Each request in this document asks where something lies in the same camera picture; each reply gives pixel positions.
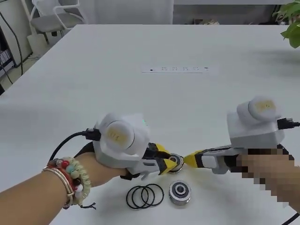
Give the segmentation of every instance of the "bangle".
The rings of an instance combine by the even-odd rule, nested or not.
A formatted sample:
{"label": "bangle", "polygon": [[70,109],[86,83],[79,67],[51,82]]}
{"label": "bangle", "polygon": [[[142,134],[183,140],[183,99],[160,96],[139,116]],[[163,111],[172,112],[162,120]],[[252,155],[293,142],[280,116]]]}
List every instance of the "bangle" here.
{"label": "bangle", "polygon": [[59,170],[73,191],[72,204],[79,205],[81,208],[94,208],[93,203],[90,206],[82,206],[83,200],[89,195],[91,183],[84,167],[74,158],[64,157],[63,159],[54,159],[48,163],[48,167]]}
{"label": "bangle", "polygon": [[73,204],[73,195],[74,195],[74,191],[72,190],[72,187],[69,183],[69,181],[67,180],[67,178],[65,177],[65,175],[57,168],[50,168],[50,167],[45,167],[43,169],[43,171],[49,171],[54,173],[56,176],[58,176],[60,178],[60,180],[63,182],[66,190],[67,190],[67,198],[68,201],[66,202],[64,209],[69,208],[72,204]]}
{"label": "bangle", "polygon": [[75,187],[74,187],[74,184],[73,184],[73,180],[72,180],[72,178],[70,177],[70,175],[69,175],[64,169],[62,169],[62,168],[60,168],[60,167],[55,167],[55,166],[50,165],[50,164],[48,164],[47,167],[58,169],[58,170],[65,176],[65,178],[68,180],[68,182],[69,182],[69,184],[70,184],[72,190],[75,191]]}

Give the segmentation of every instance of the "metal bearing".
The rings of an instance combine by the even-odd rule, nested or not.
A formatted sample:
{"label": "metal bearing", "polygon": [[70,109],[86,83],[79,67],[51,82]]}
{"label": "metal bearing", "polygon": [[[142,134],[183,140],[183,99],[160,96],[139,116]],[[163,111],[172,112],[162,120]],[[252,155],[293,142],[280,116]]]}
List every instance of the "metal bearing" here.
{"label": "metal bearing", "polygon": [[172,160],[173,162],[177,163],[177,166],[174,169],[170,170],[169,173],[175,174],[175,173],[180,172],[180,170],[182,169],[183,164],[184,164],[183,157],[172,153],[169,160]]}
{"label": "metal bearing", "polygon": [[170,184],[169,197],[175,205],[185,205],[191,199],[191,187],[182,180]]}

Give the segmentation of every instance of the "outlet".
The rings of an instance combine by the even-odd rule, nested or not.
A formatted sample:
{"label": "outlet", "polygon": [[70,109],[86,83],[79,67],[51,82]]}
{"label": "outlet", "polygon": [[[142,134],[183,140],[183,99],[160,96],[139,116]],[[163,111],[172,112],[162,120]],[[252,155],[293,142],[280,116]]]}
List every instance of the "outlet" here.
{"label": "outlet", "polygon": [[145,67],[142,68],[142,73],[204,74],[209,70],[208,67]]}

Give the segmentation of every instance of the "yellow label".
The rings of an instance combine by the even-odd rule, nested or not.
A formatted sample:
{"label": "yellow label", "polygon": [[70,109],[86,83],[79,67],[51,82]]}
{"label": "yellow label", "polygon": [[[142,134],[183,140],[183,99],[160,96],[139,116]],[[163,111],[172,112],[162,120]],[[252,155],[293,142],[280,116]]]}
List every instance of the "yellow label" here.
{"label": "yellow label", "polygon": [[268,109],[276,109],[276,106],[272,100],[258,102],[255,104],[255,106],[260,113]]}
{"label": "yellow label", "polygon": [[123,146],[127,142],[127,135],[113,127],[108,129],[106,136],[108,139],[119,144],[120,146]]}

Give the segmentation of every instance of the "black o-ring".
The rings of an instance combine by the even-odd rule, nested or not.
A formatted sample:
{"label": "black o-ring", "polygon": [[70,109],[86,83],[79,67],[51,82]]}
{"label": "black o-ring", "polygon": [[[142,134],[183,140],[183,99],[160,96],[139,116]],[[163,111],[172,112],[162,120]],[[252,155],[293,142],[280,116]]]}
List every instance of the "black o-ring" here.
{"label": "black o-ring", "polygon": [[[142,188],[143,190],[145,189],[146,192],[147,192],[147,201],[144,202],[144,205],[142,205],[142,206],[137,205],[137,204],[135,203],[134,199],[133,199],[133,198],[134,198],[134,195],[135,195],[135,192],[136,192],[138,189],[140,189],[140,188]],[[150,191],[152,191],[152,193],[153,193],[153,200],[152,200],[151,204],[148,204],[148,200],[149,200],[149,192],[148,192],[147,188],[148,188]],[[153,191],[150,187],[140,186],[140,187],[136,188],[136,189],[132,192],[132,195],[131,195],[131,201],[132,201],[133,205],[135,205],[135,206],[138,207],[139,209],[147,209],[147,208],[149,208],[149,207],[154,203],[154,201],[155,201],[155,193],[154,193],[154,191]]]}
{"label": "black o-ring", "polygon": [[[143,197],[143,191],[146,190],[146,192],[147,192],[147,189],[146,189],[146,188],[149,188],[149,186],[151,186],[151,185],[160,188],[160,190],[161,190],[161,192],[162,192],[162,194],[163,194],[163,197],[161,198],[161,200],[160,200],[158,203],[156,203],[156,204],[153,204],[154,201],[152,201],[152,204],[149,204],[149,203],[148,203],[148,200],[149,200],[149,199],[147,198],[147,200],[145,201],[145,200],[144,200],[144,197]],[[165,197],[164,190],[163,190],[163,189],[161,188],[161,186],[159,186],[158,184],[148,184],[148,185],[146,185],[146,186],[143,187],[142,192],[141,192],[141,199],[142,199],[142,201],[143,201],[146,205],[148,205],[149,207],[150,207],[150,206],[158,206],[158,205],[160,205],[160,204],[163,202],[164,197]]]}
{"label": "black o-ring", "polygon": [[127,192],[127,195],[126,195],[126,204],[130,207],[130,208],[132,208],[133,210],[140,210],[141,208],[139,208],[139,207],[133,207],[133,206],[131,206],[130,204],[129,204],[129,202],[128,202],[128,196],[129,196],[129,193],[133,190],[133,189],[138,189],[138,188],[141,188],[141,187],[143,187],[143,186],[139,186],[139,185],[137,185],[137,186],[134,186],[133,188],[131,188],[128,192]]}

